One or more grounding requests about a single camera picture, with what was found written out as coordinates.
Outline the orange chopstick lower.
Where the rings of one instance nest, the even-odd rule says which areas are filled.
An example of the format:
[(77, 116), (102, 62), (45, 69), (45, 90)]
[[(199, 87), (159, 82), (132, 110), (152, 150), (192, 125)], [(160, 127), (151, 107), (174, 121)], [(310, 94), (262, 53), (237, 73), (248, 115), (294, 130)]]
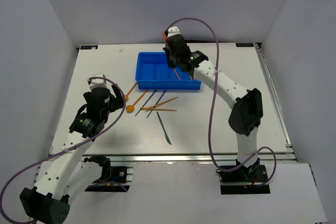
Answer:
[(168, 111), (168, 112), (177, 112), (177, 110), (175, 110), (175, 109), (145, 108), (145, 107), (141, 107), (140, 110), (143, 110), (143, 111)]

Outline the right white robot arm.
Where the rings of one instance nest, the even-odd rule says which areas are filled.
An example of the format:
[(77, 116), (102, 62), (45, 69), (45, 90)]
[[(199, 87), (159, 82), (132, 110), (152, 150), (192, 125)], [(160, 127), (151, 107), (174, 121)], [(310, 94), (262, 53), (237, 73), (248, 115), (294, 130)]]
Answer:
[(200, 51), (192, 52), (179, 30), (163, 33), (166, 58), (170, 68), (179, 68), (201, 81), (219, 95), (231, 109), (229, 126), (237, 136), (236, 165), (238, 177), (247, 182), (256, 175), (260, 165), (257, 154), (257, 132), (263, 117), (261, 92), (237, 84), (215, 69), (209, 58)]

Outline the orange spoon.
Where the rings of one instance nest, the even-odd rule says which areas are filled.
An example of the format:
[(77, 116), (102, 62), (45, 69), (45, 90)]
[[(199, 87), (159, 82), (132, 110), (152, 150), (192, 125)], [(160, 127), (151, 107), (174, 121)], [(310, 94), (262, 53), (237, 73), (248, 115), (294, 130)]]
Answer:
[(135, 101), (134, 101), (134, 103), (133, 104), (131, 104), (131, 105), (127, 105), (126, 106), (126, 112), (127, 113), (132, 113), (134, 110), (135, 110), (135, 106), (137, 105), (137, 103), (146, 95), (146, 93), (147, 93), (148, 91), (147, 90), (145, 90)]
[(124, 95), (124, 99), (127, 102), (129, 100), (129, 95), (134, 90), (134, 88), (137, 86), (137, 82), (130, 88), (130, 90)]

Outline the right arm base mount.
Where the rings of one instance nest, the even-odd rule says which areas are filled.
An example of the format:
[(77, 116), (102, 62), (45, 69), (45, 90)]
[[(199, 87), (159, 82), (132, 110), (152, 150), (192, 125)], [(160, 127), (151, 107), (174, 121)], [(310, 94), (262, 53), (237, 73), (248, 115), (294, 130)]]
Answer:
[(270, 194), (267, 181), (268, 175), (264, 165), (260, 165), (248, 178), (242, 170), (236, 170), (231, 173), (223, 173), (216, 170), (220, 181), (220, 192), (222, 195), (259, 195)]

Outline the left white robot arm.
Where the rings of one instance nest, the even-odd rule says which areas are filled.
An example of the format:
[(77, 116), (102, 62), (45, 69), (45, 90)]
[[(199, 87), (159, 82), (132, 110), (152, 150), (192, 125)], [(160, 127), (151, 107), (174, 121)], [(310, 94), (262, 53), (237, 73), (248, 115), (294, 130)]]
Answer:
[(77, 164), (108, 121), (109, 114), (123, 108), (124, 99), (117, 85), (91, 81), (84, 93), (85, 104), (78, 110), (64, 143), (64, 154), (55, 158), (33, 188), (24, 188), (20, 200), (27, 216), (43, 223), (63, 223), (71, 203), (90, 184), (110, 178), (110, 159), (102, 155), (85, 158), (77, 173)]

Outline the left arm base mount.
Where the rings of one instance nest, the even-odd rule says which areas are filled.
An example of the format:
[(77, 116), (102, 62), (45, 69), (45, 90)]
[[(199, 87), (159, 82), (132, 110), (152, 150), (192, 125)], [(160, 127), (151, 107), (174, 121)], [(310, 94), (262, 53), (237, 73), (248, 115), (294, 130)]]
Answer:
[(109, 158), (102, 155), (86, 157), (84, 163), (94, 162), (101, 167), (101, 176), (95, 180), (86, 191), (88, 192), (122, 192), (126, 193), (130, 187), (133, 168), (111, 165)]

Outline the orange chopstick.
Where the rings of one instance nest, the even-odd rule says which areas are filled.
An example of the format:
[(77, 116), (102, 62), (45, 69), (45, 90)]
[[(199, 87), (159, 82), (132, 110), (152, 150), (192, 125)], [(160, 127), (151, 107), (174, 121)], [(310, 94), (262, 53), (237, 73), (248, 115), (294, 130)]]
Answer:
[(177, 98), (178, 98), (178, 97), (174, 97), (174, 98), (168, 99), (168, 100), (166, 100), (166, 101), (157, 103), (157, 104), (155, 104), (155, 105), (153, 105), (153, 106), (149, 106), (149, 107), (140, 107), (140, 110), (151, 110), (151, 109), (155, 109), (155, 108), (158, 108), (159, 106), (162, 106), (162, 105), (164, 105), (164, 104), (166, 104), (166, 103), (169, 103), (169, 102), (171, 102), (171, 101), (174, 101), (174, 100), (176, 100)]
[(168, 111), (168, 112), (177, 112), (177, 110), (175, 110), (175, 109), (145, 108), (145, 107), (141, 107), (140, 110), (143, 110), (143, 111)]

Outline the dark blue plastic knife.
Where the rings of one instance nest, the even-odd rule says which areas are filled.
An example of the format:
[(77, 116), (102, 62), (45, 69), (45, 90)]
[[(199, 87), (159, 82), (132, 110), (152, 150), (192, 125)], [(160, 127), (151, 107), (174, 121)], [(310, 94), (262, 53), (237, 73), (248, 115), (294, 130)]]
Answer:
[(171, 141), (170, 141), (170, 138), (169, 138), (169, 136), (168, 136), (168, 134), (167, 134), (167, 132), (166, 132), (166, 129), (165, 129), (165, 127), (164, 127), (163, 121), (162, 121), (162, 119), (161, 119), (161, 117), (160, 117), (160, 114), (159, 114), (158, 112), (157, 112), (156, 114), (157, 114), (157, 118), (158, 118), (158, 120), (159, 120), (159, 122), (160, 122), (160, 125), (161, 125), (161, 127), (162, 127), (162, 130), (163, 130), (163, 132), (164, 132), (164, 136), (165, 136), (165, 139), (166, 139), (167, 143), (168, 143), (169, 145), (172, 145), (172, 143), (171, 143)]

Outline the blue divided plastic tray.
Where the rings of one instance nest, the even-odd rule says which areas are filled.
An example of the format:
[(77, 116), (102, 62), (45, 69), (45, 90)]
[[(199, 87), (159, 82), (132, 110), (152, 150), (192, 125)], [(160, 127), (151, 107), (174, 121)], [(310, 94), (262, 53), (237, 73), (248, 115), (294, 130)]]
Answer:
[(140, 52), (138, 54), (135, 80), (139, 89), (149, 90), (199, 90), (201, 82), (193, 80), (188, 73), (168, 67), (164, 52)]

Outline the dark blue chopstick left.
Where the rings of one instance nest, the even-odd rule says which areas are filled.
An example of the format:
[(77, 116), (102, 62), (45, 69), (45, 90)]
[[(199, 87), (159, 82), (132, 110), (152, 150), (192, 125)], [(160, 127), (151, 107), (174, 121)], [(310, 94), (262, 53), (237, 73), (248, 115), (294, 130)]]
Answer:
[[(142, 107), (145, 107), (146, 104), (151, 100), (151, 98), (155, 95), (155, 93), (157, 92), (157, 89), (155, 89), (151, 95), (148, 97), (148, 99), (145, 101), (145, 103), (142, 105)], [(141, 108), (138, 110), (138, 112), (135, 114), (135, 116), (137, 116), (141, 111)]]

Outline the orange chopstick upper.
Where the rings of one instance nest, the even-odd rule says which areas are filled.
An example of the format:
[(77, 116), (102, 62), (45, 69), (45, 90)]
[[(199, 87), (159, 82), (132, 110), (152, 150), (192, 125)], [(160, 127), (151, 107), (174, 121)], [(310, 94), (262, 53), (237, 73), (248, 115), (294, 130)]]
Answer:
[(153, 105), (153, 106), (149, 106), (149, 107), (140, 107), (140, 110), (151, 110), (151, 109), (155, 109), (155, 108), (158, 108), (159, 106), (162, 106), (162, 105), (164, 105), (164, 104), (166, 104), (166, 103), (169, 103), (169, 102), (171, 102), (171, 101), (174, 101), (174, 100), (176, 100), (177, 98), (178, 98), (178, 97), (174, 97), (174, 98), (168, 99), (168, 100), (166, 100), (166, 101), (157, 103), (157, 104), (155, 104), (155, 105)]

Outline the red-orange plastic knife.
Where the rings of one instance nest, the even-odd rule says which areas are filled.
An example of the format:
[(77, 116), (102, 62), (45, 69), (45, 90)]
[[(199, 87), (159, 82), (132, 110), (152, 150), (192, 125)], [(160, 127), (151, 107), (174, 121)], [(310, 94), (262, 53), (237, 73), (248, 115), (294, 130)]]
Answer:
[[(166, 39), (167, 39), (167, 35), (166, 35), (166, 32), (163, 31), (162, 32), (162, 35), (163, 35), (163, 40), (164, 40), (164, 43), (166, 44)], [(179, 74), (177, 73), (177, 71), (175, 70), (175, 68), (172, 67), (172, 70), (174, 71), (176, 77), (178, 78), (178, 80), (181, 80)]]

